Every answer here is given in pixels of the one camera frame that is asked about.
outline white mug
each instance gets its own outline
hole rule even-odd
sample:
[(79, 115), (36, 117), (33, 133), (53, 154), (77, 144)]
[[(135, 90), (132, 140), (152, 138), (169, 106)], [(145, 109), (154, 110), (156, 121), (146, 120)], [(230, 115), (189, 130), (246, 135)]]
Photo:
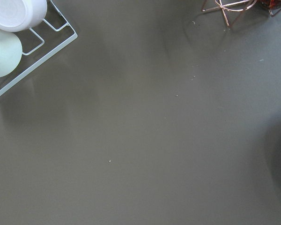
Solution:
[(22, 44), (16, 34), (0, 30), (0, 77), (10, 74), (22, 57)]
[(18, 32), (37, 26), (47, 13), (47, 0), (0, 0), (0, 29)]

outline cup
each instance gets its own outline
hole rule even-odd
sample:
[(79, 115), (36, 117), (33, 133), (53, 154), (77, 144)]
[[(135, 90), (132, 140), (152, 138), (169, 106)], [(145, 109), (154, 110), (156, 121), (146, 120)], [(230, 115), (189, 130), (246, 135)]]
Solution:
[(0, 77), (10, 74), (22, 57), (22, 44), (11, 32), (0, 30)]
[(18, 32), (39, 25), (47, 13), (47, 0), (0, 0), (0, 29)]

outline metal ring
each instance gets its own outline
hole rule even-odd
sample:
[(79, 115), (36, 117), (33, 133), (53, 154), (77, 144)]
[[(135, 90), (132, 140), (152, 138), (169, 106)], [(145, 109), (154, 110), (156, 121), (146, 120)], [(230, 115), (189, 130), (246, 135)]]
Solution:
[(218, 2), (218, 0), (214, 0), (214, 2), (215, 2), (216, 5), (218, 5), (218, 7), (222, 8), (224, 10), (227, 10), (227, 11), (230, 11), (230, 12), (242, 12), (244, 10), (248, 10), (251, 7), (253, 7), (255, 5), (255, 3), (257, 2), (257, 0), (254, 0), (251, 5), (249, 5), (247, 8), (243, 8), (243, 9), (230, 9), (230, 8), (227, 8), (227, 7), (223, 6), (221, 3)]

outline gray surface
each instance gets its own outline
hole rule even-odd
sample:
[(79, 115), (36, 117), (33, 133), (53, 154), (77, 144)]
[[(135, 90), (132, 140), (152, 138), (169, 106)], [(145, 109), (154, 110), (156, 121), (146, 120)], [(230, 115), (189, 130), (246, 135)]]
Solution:
[(0, 225), (281, 225), (281, 14), (55, 2), (79, 38), (0, 98)]

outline white dish rack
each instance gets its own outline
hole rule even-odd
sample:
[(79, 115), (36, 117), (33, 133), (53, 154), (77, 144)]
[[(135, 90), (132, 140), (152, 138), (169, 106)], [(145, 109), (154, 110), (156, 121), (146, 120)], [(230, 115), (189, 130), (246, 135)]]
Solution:
[(43, 21), (34, 28), (15, 33), (23, 45), (22, 59), (12, 73), (0, 77), (0, 96), (78, 37), (52, 0), (48, 1)]

